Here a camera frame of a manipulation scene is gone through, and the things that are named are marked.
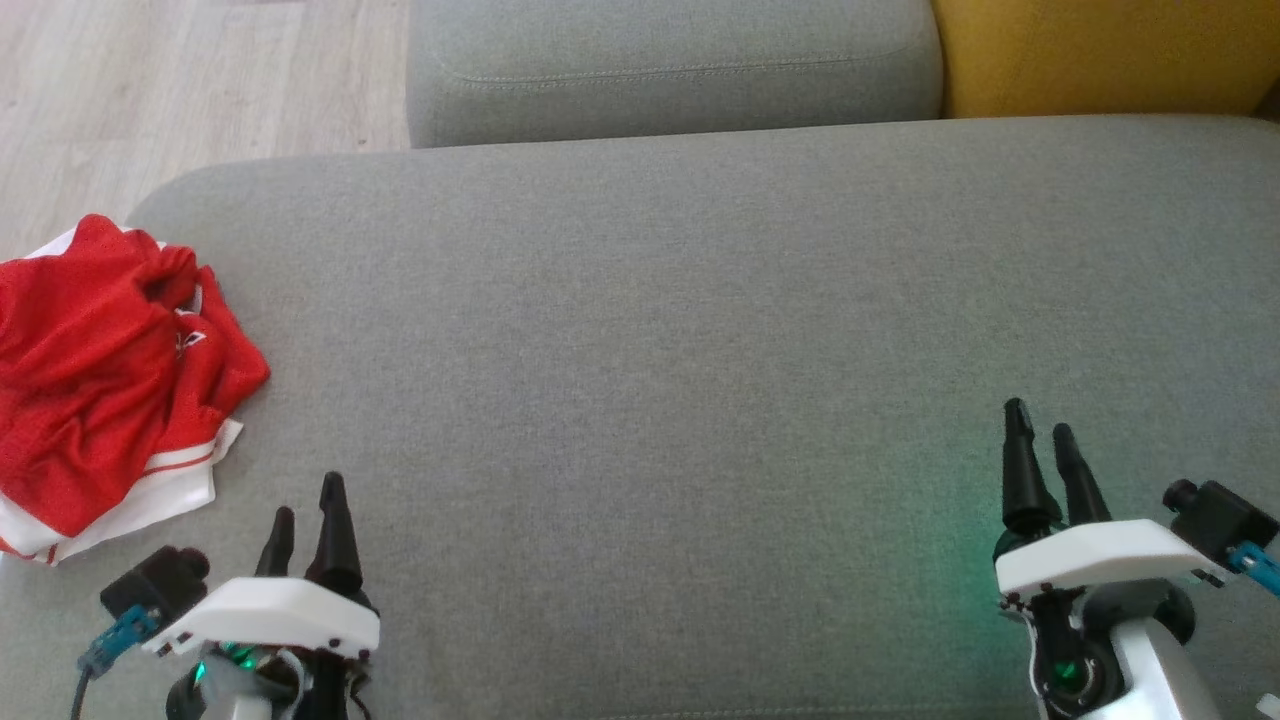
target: blue cable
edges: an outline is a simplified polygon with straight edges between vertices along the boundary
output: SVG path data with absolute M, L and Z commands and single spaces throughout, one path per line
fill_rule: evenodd
M 1234 570 L 1253 578 L 1271 594 L 1280 598 L 1280 564 L 1267 556 L 1257 543 L 1244 541 L 1228 560 Z
M 134 605 L 88 646 L 76 661 L 76 669 L 82 674 L 87 673 L 90 679 L 101 678 L 127 650 L 145 643 L 157 632 L 160 624 L 156 619 L 141 605 Z

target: cable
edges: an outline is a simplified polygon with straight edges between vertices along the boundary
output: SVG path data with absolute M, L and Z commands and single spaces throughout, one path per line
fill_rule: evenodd
M 351 702 L 356 703 L 356 707 L 360 708 L 360 712 L 365 716 L 365 720 L 374 720 L 374 714 L 369 711 L 369 706 L 365 705 L 365 701 L 361 700 L 358 694 L 360 691 L 365 689 L 365 685 L 367 684 L 369 684 L 369 675 L 364 673 L 356 675 L 356 678 L 351 682 Z
M 93 670 L 88 667 L 81 673 L 81 682 L 76 685 L 76 698 L 72 700 L 70 720 L 79 720 L 81 711 L 84 708 L 84 693 L 88 692 L 88 682 L 92 678 Z
M 360 711 L 365 715 L 365 720 L 374 720 L 374 715 L 369 712 L 369 706 L 365 705 L 365 701 L 360 700 L 355 694 L 351 696 L 351 701 L 355 702 L 356 707 L 358 707 Z

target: white stripe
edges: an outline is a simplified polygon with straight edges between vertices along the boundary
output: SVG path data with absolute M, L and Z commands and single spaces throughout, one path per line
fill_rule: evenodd
M 0 495 L 0 538 L 19 553 L 33 555 L 65 541 L 67 536 L 54 532 L 17 502 Z
M 198 283 L 196 284 L 196 292 L 191 293 L 191 300 L 187 301 L 186 309 L 197 315 L 205 309 L 205 288 Z
M 206 460 L 142 478 L 119 505 L 104 512 L 83 533 L 58 543 L 54 565 L 100 542 L 209 505 L 214 501 L 212 465 Z
M 72 246 L 72 240 L 76 238 L 76 228 L 72 228 L 63 234 L 50 240 L 44 247 L 23 258 L 24 260 L 31 260 L 32 258 L 50 258 L 61 255 L 67 252 L 67 249 Z
M 127 228 L 124 225 L 119 225 L 119 228 L 120 228 L 120 232 L 129 232 L 129 231 L 133 229 L 133 228 Z M 51 258 L 51 256 L 61 255 L 61 254 L 67 252 L 67 250 L 72 246 L 72 241 L 73 240 L 76 240 L 76 228 L 72 228 L 72 229 L 64 232 L 63 234 L 55 237 L 54 240 L 50 240 L 49 242 L 46 242 L 42 247 L 40 247 L 38 250 L 36 250 L 31 255 L 24 256 L 23 260 L 31 260 L 32 258 Z M 160 250 L 164 250 L 165 246 L 168 245 L 166 242 L 160 242 L 159 240 L 156 240 L 155 243 L 156 243 L 156 247 L 159 247 Z
M 156 452 L 151 457 L 147 457 L 147 465 L 142 469 L 143 473 L 155 470 L 156 468 L 166 468 L 169 465 L 182 465 L 183 462 L 191 462 L 192 460 L 200 460 L 201 457 L 209 455 L 214 451 L 214 445 L 218 438 L 197 445 L 195 447 L 184 447 L 182 450 L 169 450 L 166 452 Z
M 119 505 L 104 512 L 84 532 L 68 538 L 50 529 L 4 495 L 0 495 L 0 538 L 22 555 L 36 555 L 44 562 L 49 547 L 56 544 L 54 565 L 95 544 L 154 525 L 183 512 L 205 506 L 214 500 L 212 466 L 227 455 L 243 424 L 228 418 L 218 436 L 196 447 L 157 452 L 147 469 L 178 465 L 204 459 L 201 462 L 156 470 L 133 483 Z

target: gray fabric surface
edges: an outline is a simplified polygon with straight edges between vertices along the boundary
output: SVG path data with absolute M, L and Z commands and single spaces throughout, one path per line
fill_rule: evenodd
M 938 117 L 928 0 L 412 0 L 415 147 Z
M 0 562 L 4 717 L 65 711 L 96 592 L 161 543 L 306 564 L 344 470 L 375 717 L 1027 720 L 993 605 L 1001 402 L 1071 421 L 1119 518 L 1180 477 L 1280 511 L 1280 129 L 946 120 L 212 168 L 189 243 L 274 375 L 219 497 Z M 1051 457 L 1041 442 L 1042 460 Z M 1192 588 L 1230 717 L 1280 603 Z M 127 657 L 87 717 L 156 717 Z

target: red and white clothing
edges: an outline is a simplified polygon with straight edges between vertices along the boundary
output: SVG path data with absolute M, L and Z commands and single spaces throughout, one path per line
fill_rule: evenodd
M 0 551 L 55 564 L 210 502 L 268 374 L 189 247 L 87 215 L 0 264 Z

